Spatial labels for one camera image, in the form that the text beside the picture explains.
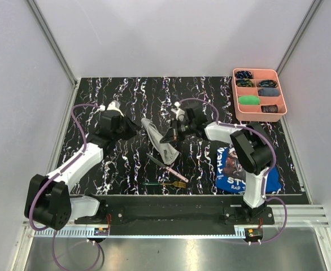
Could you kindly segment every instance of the blue cloth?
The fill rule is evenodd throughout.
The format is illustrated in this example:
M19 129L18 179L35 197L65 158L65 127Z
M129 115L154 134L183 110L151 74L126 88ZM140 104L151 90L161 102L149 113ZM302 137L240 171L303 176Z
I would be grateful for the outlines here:
M279 190L279 174L274 167L269 173L266 193ZM243 194L246 189L246 172L240 165L234 149L219 148L217 151L217 180L216 187L231 193Z

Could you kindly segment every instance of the white connector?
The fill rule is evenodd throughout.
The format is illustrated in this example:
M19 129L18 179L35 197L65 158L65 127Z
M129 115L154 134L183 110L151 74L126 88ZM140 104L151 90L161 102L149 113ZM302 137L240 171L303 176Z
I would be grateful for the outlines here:
M116 100L113 100L107 107L107 110L115 110L118 111L123 117L124 114L121 112L121 110L119 109L120 107L120 103L117 102Z
M92 245L95 245L95 241L94 241L94 240L93 240L93 241L90 241L89 239L87 239L86 242L87 242L87 243L90 243L90 242L91 242Z
M99 111L105 111L106 107L104 105L99 106L98 110Z
M175 102L175 103L174 103L174 106L175 106L177 109L172 108L172 109L171 109L172 113L176 114L176 119L177 119L177 120L183 121L184 116L185 116L185 112L184 112L184 110L180 109L181 103L180 103L180 102Z

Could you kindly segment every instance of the metal floor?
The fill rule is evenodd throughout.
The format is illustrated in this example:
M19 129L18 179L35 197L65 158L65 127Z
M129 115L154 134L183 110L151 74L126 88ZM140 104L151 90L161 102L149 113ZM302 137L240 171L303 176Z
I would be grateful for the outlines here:
M276 234L265 228L265 238ZM57 238L55 250L67 269L85 270L92 265L97 249L84 243L68 250L79 238ZM127 271L321 271L327 270L313 228L286 228L278 240L261 246L231 244L218 239L108 239L101 243L102 258L93 270ZM35 237L26 271L55 271L51 238Z

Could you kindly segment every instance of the gray cloth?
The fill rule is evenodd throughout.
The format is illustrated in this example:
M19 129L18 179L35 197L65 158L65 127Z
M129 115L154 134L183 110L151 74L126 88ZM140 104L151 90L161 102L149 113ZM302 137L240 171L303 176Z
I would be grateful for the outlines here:
M145 131L147 131L150 142L153 144L153 147L160 153L163 163L166 165L172 164L178 157L179 151L177 151L169 143L159 143L163 137L149 119L142 119L142 126Z
M258 96L277 97L280 96L280 91L275 88L263 88L258 90Z

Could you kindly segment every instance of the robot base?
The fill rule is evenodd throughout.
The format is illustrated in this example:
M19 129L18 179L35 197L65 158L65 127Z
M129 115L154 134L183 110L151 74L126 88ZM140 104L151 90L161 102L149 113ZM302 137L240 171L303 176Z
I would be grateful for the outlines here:
M275 224L271 207L263 207L260 212L253 216L247 215L244 207L225 207L223 214L226 225L260 225L261 218L263 225Z
M99 201L99 209L95 216L79 217L75 220L75 224L87 225L103 225L108 224L107 215L111 216L112 225L123 223L124 207L122 206L108 206L105 199L101 196L88 195Z

